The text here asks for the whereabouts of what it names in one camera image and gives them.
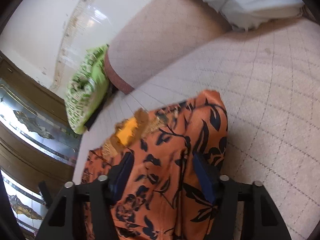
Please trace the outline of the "orange black floral garment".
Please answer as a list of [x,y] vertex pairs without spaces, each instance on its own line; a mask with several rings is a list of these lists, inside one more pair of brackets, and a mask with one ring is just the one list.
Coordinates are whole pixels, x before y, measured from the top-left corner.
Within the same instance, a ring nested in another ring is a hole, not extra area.
[[207,200],[193,168],[203,155],[221,168],[228,119],[220,94],[197,97],[148,113],[145,132],[113,150],[109,143],[88,153],[82,183],[107,174],[130,152],[135,162],[120,201],[111,209],[120,239],[208,239],[217,206]]

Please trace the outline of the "brown wooden glass cabinet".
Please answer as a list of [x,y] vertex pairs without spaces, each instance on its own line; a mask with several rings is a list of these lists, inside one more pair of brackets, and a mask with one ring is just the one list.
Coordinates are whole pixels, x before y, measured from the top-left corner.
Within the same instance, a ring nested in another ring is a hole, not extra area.
[[47,213],[41,187],[55,196],[72,179],[81,137],[67,124],[64,101],[1,56],[1,174],[27,239]]

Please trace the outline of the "green patterned pillow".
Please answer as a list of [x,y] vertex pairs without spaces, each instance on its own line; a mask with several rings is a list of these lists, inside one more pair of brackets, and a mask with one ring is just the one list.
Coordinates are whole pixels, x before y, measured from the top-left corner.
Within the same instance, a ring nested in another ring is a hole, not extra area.
[[108,44],[87,50],[79,69],[68,82],[65,107],[68,123],[76,134],[83,134],[85,123],[102,102],[110,85],[104,72]]

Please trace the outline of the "pink quilted bed cover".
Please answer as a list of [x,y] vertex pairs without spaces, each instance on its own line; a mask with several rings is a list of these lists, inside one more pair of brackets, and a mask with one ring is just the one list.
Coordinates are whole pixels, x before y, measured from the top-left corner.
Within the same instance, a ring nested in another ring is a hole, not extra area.
[[214,90],[228,119],[223,173],[261,181],[291,238],[309,238],[319,222],[319,25],[301,17],[195,37],[148,33],[133,19],[106,54],[119,90],[84,134],[74,179],[82,182],[88,153],[136,110]]

